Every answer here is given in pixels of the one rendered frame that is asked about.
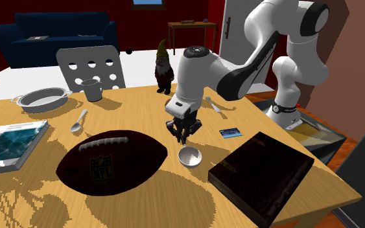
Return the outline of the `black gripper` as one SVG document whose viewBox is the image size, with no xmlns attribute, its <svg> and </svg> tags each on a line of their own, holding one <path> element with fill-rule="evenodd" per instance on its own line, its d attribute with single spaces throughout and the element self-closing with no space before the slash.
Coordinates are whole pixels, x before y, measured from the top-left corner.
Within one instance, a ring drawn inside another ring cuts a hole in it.
<svg viewBox="0 0 365 228">
<path fill-rule="evenodd" d="M 200 120 L 196 119 L 197 112 L 188 114 L 184 119 L 174 117 L 173 120 L 166 122 L 166 127 L 170 133 L 177 138 L 179 143 L 184 144 L 188 136 L 193 135 L 201 126 Z"/>
</svg>

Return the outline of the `small white bowl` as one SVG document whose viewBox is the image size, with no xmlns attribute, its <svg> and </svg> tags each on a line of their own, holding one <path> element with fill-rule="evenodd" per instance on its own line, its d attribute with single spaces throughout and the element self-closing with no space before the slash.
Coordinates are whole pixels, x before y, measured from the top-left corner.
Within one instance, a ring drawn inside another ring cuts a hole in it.
<svg viewBox="0 0 365 228">
<path fill-rule="evenodd" d="M 202 154 L 198 149 L 184 145 L 178 152 L 178 159 L 183 166 L 195 168 L 201 163 Z"/>
</svg>

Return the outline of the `silver spoon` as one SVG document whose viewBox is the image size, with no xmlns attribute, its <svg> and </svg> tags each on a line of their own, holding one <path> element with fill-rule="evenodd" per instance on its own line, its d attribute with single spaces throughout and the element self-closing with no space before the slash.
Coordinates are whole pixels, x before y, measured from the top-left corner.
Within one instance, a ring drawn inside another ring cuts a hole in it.
<svg viewBox="0 0 365 228">
<path fill-rule="evenodd" d="M 212 102 L 211 98 L 210 97 L 205 97 L 206 100 L 211 104 L 211 106 L 213 107 L 213 109 L 217 112 L 217 113 L 220 113 L 221 110 L 216 106 L 214 105 L 214 103 Z"/>
<path fill-rule="evenodd" d="M 81 125 L 80 125 L 80 120 L 82 119 L 82 117 L 86 114 L 86 112 L 87 112 L 88 110 L 87 109 L 84 109 L 82 112 L 81 112 L 81 114 L 80 114 L 80 116 L 79 116 L 79 118 L 78 118 L 78 120 L 71 126 L 71 128 L 70 128 L 70 132 L 76 132 L 76 131 L 78 131 L 80 128 L 81 128 Z"/>
</svg>

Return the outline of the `blue card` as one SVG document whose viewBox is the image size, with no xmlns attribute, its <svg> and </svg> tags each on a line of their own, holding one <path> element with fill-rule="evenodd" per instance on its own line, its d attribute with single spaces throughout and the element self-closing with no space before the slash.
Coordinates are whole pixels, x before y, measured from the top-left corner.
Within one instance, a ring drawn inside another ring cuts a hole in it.
<svg viewBox="0 0 365 228">
<path fill-rule="evenodd" d="M 224 139 L 242 136 L 242 133 L 237 128 L 229 128 L 225 130 L 220 130 L 219 132 Z"/>
</svg>

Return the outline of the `garden gnome figure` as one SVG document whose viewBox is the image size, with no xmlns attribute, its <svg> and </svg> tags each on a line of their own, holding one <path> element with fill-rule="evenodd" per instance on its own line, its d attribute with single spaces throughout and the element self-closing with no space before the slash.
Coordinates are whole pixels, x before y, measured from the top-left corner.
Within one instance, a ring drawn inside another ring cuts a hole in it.
<svg viewBox="0 0 365 228">
<path fill-rule="evenodd" d="M 174 71 L 169 61 L 169 54 L 165 48 L 165 42 L 161 40 L 156 53 L 155 77 L 158 83 L 158 93 L 169 95 L 171 92 L 171 82 L 174 80 Z"/>
</svg>

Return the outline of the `dark brown football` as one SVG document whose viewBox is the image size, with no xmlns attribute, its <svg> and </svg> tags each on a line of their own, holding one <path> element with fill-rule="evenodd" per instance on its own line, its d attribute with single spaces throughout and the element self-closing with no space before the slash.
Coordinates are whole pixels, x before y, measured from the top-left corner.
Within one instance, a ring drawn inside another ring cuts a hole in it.
<svg viewBox="0 0 365 228">
<path fill-rule="evenodd" d="M 132 130 L 110 130 L 74 146 L 56 175 L 69 188 L 90 196 L 131 190 L 152 177 L 168 155 L 154 138 Z"/>
</svg>

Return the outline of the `dark brown thick book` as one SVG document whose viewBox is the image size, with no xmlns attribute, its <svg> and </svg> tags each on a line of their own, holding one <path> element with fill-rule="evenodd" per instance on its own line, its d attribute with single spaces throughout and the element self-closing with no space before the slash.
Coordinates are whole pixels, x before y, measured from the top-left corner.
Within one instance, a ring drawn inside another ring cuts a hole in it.
<svg viewBox="0 0 365 228">
<path fill-rule="evenodd" d="M 259 132 L 208 172 L 208 180 L 259 228 L 269 228 L 314 159 Z"/>
</svg>

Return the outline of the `grey cup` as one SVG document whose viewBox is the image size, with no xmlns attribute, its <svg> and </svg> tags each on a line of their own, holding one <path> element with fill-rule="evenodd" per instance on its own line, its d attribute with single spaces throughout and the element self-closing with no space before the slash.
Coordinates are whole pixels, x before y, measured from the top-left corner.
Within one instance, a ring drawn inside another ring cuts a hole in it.
<svg viewBox="0 0 365 228">
<path fill-rule="evenodd" d="M 97 79 L 84 80 L 80 85 L 89 102 L 96 102 L 102 99 L 102 84 Z"/>
</svg>

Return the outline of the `wooden side table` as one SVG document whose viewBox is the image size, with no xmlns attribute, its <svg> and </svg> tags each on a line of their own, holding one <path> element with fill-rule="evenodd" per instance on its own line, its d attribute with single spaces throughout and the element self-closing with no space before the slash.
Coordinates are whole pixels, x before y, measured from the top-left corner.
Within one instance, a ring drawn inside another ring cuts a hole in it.
<svg viewBox="0 0 365 228">
<path fill-rule="evenodd" d="M 213 52 L 215 50 L 215 42 L 216 42 L 216 35 L 217 35 L 217 24 L 216 23 L 210 23 L 210 22 L 205 23 L 203 21 L 195 21 L 194 23 L 168 22 L 167 28 L 168 28 L 169 39 L 171 40 L 169 48 L 172 49 L 173 54 L 176 54 L 176 44 L 175 44 L 175 30 L 176 29 L 203 28 L 205 30 L 204 45 L 206 45 L 207 28 L 212 28 L 213 29 L 213 40 L 212 40 L 211 51 Z"/>
</svg>

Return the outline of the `white door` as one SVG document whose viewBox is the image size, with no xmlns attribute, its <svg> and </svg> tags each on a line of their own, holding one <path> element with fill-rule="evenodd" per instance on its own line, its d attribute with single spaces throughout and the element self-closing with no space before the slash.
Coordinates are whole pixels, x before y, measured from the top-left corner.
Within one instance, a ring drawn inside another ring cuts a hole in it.
<svg viewBox="0 0 365 228">
<path fill-rule="evenodd" d="M 219 56 L 235 65 L 243 65 L 255 47 L 246 39 L 244 22 L 263 0 L 226 0 Z"/>
</svg>

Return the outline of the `grey chair with round holes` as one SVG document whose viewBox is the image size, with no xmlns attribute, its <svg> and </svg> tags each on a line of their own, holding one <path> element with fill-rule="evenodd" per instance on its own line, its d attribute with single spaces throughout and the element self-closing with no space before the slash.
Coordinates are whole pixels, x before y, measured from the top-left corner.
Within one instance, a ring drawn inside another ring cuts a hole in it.
<svg viewBox="0 0 365 228">
<path fill-rule="evenodd" d="M 56 60 L 72 92 L 82 90 L 81 82 L 96 79 L 103 89 L 125 88 L 118 50 L 113 45 L 59 49 Z"/>
</svg>

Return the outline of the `window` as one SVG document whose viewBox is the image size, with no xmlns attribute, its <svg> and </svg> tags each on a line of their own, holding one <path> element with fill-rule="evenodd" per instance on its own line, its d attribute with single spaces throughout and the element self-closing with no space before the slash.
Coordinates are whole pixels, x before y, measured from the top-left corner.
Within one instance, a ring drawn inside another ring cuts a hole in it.
<svg viewBox="0 0 365 228">
<path fill-rule="evenodd" d="M 166 10 L 165 0 L 130 0 L 132 10 Z"/>
</svg>

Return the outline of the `dark glossy robot stand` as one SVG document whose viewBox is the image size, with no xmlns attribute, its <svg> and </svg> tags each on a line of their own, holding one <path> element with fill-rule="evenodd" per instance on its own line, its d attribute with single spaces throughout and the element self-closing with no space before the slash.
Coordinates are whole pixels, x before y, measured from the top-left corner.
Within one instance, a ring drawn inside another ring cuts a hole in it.
<svg viewBox="0 0 365 228">
<path fill-rule="evenodd" d="M 327 165 L 347 137 L 300 111 L 302 123 L 287 133 Z"/>
</svg>

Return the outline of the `dark blue sofa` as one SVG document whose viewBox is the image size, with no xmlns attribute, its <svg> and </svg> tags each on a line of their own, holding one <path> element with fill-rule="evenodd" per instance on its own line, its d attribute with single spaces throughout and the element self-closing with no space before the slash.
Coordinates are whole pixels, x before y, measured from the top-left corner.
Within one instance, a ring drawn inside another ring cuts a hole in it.
<svg viewBox="0 0 365 228">
<path fill-rule="evenodd" d="M 58 65 L 59 49 L 119 47 L 117 24 L 106 12 L 16 13 L 0 25 L 0 51 L 12 69 Z"/>
</svg>

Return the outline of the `teal cover book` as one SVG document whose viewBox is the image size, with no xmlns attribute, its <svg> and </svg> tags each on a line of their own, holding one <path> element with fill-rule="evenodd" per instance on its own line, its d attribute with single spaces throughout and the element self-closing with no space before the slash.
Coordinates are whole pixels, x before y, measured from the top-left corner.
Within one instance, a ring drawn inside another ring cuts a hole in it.
<svg viewBox="0 0 365 228">
<path fill-rule="evenodd" d="M 46 120 L 0 126 L 0 173 L 19 170 L 49 127 Z"/>
</svg>

